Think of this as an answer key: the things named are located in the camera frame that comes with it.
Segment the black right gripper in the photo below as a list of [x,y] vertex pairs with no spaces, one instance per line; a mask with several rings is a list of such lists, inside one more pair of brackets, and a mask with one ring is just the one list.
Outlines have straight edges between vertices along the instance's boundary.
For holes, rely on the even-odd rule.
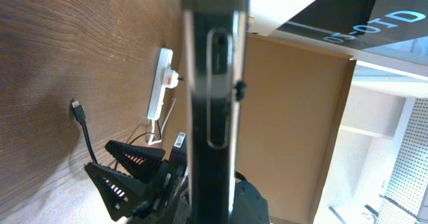
[[[173,223],[179,192],[187,188],[187,163],[163,161],[165,150],[110,140],[105,149],[131,175],[90,162],[84,170],[95,184],[111,220],[127,224]],[[150,180],[149,186],[140,181]]]

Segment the white power strip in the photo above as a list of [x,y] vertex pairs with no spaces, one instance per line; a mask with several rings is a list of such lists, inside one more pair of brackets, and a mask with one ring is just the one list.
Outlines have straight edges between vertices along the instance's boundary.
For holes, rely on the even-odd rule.
[[154,82],[148,105],[147,118],[149,120],[158,120],[161,115],[163,99],[165,96],[164,74],[171,68],[173,51],[168,48],[161,48],[154,75]]

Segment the black smartphone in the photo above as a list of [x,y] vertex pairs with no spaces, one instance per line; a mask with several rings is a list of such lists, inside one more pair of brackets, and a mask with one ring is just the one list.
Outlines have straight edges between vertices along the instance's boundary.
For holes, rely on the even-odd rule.
[[233,213],[249,0],[181,0],[187,61],[191,223]]

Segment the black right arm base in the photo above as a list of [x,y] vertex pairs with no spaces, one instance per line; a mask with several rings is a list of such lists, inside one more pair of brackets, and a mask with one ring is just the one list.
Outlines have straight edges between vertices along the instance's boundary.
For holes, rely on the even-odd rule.
[[232,224],[270,224],[268,202],[259,191],[239,172],[235,184]]

